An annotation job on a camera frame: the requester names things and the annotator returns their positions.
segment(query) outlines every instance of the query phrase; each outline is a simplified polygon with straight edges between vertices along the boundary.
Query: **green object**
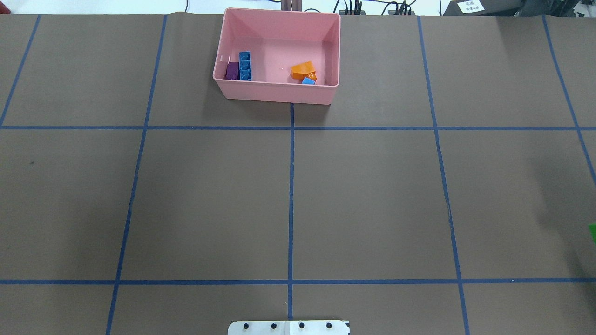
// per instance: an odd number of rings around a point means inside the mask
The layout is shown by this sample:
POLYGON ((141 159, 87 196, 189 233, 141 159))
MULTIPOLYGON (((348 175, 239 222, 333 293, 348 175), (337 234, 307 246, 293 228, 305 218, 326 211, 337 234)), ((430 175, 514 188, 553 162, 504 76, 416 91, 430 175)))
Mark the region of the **green object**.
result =
POLYGON ((592 238, 594 239, 594 243, 596 243, 596 224, 588 225, 590 227, 590 232, 592 233, 592 238))

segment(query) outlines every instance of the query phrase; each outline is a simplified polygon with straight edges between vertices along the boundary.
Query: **purple block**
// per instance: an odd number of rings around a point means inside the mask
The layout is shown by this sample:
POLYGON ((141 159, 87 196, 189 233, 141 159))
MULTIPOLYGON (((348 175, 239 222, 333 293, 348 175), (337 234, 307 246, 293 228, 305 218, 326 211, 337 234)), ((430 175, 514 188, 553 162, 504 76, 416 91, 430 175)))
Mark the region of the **purple block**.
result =
POLYGON ((228 63, 228 68, 225 70, 225 79, 238 80, 238 71, 240 69, 240 62, 231 61, 228 63))

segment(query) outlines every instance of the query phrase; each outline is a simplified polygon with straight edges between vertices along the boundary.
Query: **orange block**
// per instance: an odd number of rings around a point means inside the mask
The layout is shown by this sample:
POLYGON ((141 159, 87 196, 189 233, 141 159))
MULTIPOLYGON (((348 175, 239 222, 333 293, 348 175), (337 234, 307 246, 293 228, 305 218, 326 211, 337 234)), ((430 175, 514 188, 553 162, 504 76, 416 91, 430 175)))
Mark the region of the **orange block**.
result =
POLYGON ((316 81, 316 75, 315 75, 316 71, 315 71, 315 67, 312 65, 311 61, 307 61, 302 64, 294 65, 293 67, 291 67, 291 71, 292 71, 292 78, 294 78, 294 79, 302 81, 302 79, 304 79, 305 77, 308 77, 308 78, 316 81))

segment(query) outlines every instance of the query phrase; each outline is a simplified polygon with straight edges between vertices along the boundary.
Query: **pink bin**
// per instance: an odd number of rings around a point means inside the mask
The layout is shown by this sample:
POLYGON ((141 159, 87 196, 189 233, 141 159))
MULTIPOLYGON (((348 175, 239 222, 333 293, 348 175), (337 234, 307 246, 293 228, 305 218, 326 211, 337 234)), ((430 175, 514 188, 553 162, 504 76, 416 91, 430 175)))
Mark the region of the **pink bin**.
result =
POLYGON ((338 14, 228 8, 213 78, 228 99, 329 105, 339 84, 339 40, 338 14), (252 81, 224 79, 241 51, 250 51, 252 81), (305 61, 315 66, 315 85, 290 76, 305 61))

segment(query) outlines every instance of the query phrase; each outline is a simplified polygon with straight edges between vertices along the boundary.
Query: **gray table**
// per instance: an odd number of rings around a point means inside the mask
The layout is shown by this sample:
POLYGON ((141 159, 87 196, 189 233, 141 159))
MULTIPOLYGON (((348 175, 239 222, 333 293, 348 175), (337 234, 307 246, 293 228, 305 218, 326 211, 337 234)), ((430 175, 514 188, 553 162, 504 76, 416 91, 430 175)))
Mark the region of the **gray table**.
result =
POLYGON ((331 106, 221 21, 0 17, 0 333, 594 333, 596 21, 344 17, 331 106))

